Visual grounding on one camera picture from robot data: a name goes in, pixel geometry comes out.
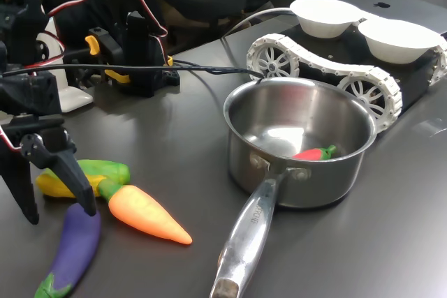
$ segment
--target saucepan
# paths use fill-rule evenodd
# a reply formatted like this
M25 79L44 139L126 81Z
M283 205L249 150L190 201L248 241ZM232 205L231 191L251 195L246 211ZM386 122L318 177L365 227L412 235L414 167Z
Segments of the saucepan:
M211 298L240 298L261 256L276 204L296 209L342 200L376 138L374 117L332 85L275 77L238 87L223 107L228 169L251 193L225 243ZM335 145L326 161L292 156Z

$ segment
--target metal handle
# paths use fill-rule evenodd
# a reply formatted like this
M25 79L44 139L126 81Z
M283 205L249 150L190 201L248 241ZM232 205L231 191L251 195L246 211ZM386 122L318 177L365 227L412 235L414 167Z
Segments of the metal handle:
M245 203L223 246L210 298L242 296L261 256L285 174L268 172Z

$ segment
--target white bowl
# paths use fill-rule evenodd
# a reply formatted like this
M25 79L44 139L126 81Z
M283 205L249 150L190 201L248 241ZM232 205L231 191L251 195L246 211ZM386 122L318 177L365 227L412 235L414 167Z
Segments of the white bowl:
M316 38L340 36L350 24L362 18L362 11L339 0L295 0L291 10L305 33Z
M362 22L358 30L366 37L371 54L393 64L408 64L440 43L441 36L407 21L373 19Z

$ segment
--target toy red chili pepper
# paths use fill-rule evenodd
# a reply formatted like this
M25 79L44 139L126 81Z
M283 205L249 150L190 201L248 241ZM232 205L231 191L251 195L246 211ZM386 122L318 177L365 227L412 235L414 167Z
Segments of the toy red chili pepper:
M330 145L327 149L325 148L314 148L303 151L302 153L292 156L297 160L307 160L307 161L322 161L329 160L331 155L337 150L336 146Z

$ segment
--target black cable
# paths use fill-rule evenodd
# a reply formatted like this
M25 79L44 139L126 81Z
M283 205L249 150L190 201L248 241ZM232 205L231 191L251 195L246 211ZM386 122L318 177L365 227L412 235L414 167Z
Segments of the black cable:
M201 66L200 64L196 64L193 62L188 62L188 61L182 61L181 59L173 59L174 64L186 64L188 66ZM216 72L216 71L207 71L208 73L211 73L212 75L222 75L222 73Z
M144 73L147 71L180 71L180 70L195 70L207 71L213 75L224 75L227 73L248 73L257 78L264 78L262 73L256 71L241 69L241 68L227 68L219 66L116 66L105 64L50 64L47 66L34 66L32 68L23 68L18 70L6 71L2 77L9 77L23 73L32 73L44 70L56 69L93 69L93 70L113 70L124 73Z

